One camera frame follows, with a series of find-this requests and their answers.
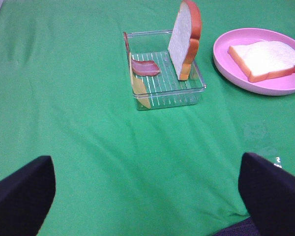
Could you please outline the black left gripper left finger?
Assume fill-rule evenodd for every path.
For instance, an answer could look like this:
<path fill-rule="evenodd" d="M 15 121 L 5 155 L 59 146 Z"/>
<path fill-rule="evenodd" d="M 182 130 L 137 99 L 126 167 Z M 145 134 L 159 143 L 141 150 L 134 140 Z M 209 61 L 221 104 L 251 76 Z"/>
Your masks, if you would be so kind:
<path fill-rule="evenodd" d="M 56 194 L 52 158 L 40 156 L 0 181 L 0 236 L 35 236 Z"/>

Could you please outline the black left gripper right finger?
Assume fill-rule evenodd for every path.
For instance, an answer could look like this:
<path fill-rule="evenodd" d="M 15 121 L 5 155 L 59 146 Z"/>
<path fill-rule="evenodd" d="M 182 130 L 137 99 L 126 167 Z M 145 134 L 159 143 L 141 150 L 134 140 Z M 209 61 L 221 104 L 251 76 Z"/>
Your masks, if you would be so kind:
<path fill-rule="evenodd" d="M 241 160 L 238 190 L 261 235 L 295 236 L 295 176 L 246 152 Z"/>

